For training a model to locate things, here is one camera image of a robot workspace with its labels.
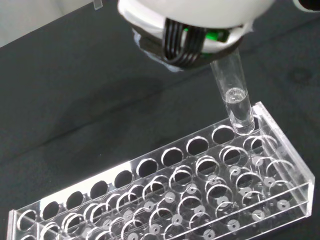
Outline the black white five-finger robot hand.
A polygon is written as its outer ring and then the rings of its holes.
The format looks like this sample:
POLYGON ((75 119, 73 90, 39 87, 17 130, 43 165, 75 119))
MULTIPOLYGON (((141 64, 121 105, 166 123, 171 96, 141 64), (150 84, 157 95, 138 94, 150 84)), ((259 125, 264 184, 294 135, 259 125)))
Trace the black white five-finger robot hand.
POLYGON ((237 50, 272 0, 120 0, 137 46, 171 72, 199 68, 237 50))

